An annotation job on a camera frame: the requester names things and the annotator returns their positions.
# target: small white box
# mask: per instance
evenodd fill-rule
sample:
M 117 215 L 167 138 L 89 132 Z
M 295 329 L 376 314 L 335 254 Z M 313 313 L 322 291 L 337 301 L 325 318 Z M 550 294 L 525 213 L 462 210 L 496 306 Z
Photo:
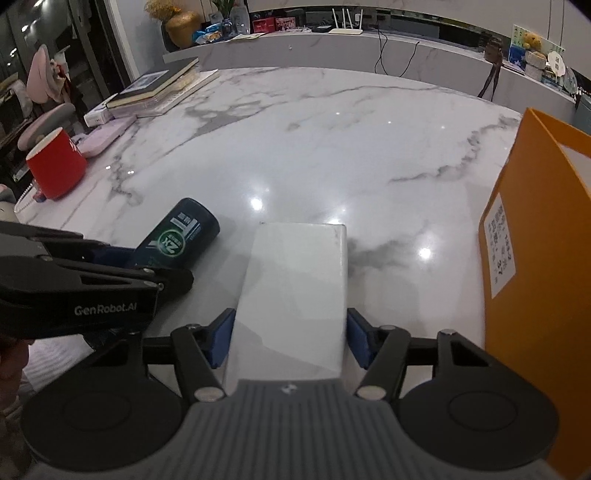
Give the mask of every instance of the small white box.
M 345 348 L 344 225 L 259 226 L 238 301 L 224 388 L 339 378 Z
M 89 127 L 98 127 L 99 125 L 104 125 L 109 120 L 113 120 L 113 114 L 107 110 L 106 105 L 113 97 L 115 97 L 115 95 L 117 94 L 111 95 L 109 98 L 107 98 L 107 100 L 99 103 L 84 116 L 86 125 Z

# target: pink object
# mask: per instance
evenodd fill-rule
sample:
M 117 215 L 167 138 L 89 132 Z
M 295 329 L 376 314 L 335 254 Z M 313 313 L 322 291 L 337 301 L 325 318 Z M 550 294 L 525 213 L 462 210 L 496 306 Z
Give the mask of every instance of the pink object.
M 74 113 L 76 108 L 71 103 L 62 103 L 53 110 L 49 110 L 37 118 L 18 139 L 18 149 L 26 152 L 37 143 L 37 138 L 45 137 L 61 124 L 65 123 Z
M 134 116 L 111 120 L 96 128 L 88 137 L 78 143 L 78 149 L 84 158 L 101 154 L 117 140 L 135 122 Z
M 50 98 L 57 103 L 63 103 L 62 87 L 63 84 L 57 82 L 53 77 L 49 52 L 43 44 L 33 55 L 27 80 L 27 93 L 33 102 L 40 105 L 46 103 Z
M 44 113 L 27 127 L 18 139 L 18 149 L 21 151 L 33 148 L 39 137 L 44 137 L 55 130 L 76 111 L 71 103 L 64 103 L 62 88 L 65 80 L 56 80 L 53 74 L 47 47 L 41 45 L 31 62 L 27 79 L 27 95 L 33 102 L 40 105 L 47 103 L 50 98 L 61 105 Z

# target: white label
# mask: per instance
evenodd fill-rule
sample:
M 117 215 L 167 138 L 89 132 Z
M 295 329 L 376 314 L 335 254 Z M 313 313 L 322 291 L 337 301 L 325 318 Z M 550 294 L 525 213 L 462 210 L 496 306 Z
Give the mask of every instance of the white label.
M 484 233 L 488 250 L 488 265 L 491 271 L 491 296 L 495 298 L 515 275 L 513 244 L 511 244 L 509 225 L 500 194 L 496 195 L 495 201 L 486 215 Z
M 146 75 L 143 75 L 140 78 L 138 78 L 134 83 L 129 85 L 121 93 L 131 93 L 131 92 L 136 92 L 138 90 L 143 90 L 146 87 L 149 87 L 150 85 L 152 85 L 156 80 L 158 80 L 160 77 L 166 75 L 167 73 L 168 73 L 168 70 L 163 70 L 161 72 L 147 73 Z
M 551 51 L 548 54 L 548 63 L 550 63 L 550 68 L 554 72 L 557 77 L 562 77 L 566 73 L 566 65 L 564 64 L 564 60 L 560 53 L 557 51 Z

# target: white router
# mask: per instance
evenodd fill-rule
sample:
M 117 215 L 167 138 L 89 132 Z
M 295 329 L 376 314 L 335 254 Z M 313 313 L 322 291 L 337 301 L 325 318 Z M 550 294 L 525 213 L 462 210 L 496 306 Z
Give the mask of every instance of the white router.
M 361 29 L 361 22 L 363 21 L 363 10 L 361 10 L 361 14 L 359 15 L 358 28 L 353 27 L 353 22 L 351 21 L 351 14 L 349 13 L 349 9 L 347 9 L 347 16 L 349 17 L 350 28 L 347 28 L 347 22 L 345 21 L 345 9 L 343 9 L 343 28 L 339 28 L 339 22 L 336 19 L 336 13 L 335 13 L 334 8 L 333 8 L 333 16 L 335 18 L 335 25 L 337 28 L 333 28 L 332 30 L 329 31 L 329 33 L 333 33 L 333 34 L 337 34 L 337 35 L 361 35 L 363 33 L 363 30 Z

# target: gold vase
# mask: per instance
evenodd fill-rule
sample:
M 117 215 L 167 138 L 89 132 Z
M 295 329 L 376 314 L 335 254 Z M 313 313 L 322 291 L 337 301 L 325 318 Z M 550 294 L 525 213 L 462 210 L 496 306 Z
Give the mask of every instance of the gold vase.
M 166 22 L 166 32 L 173 43 L 179 48 L 193 45 L 193 33 L 199 30 L 201 22 L 195 12 L 183 12 Z

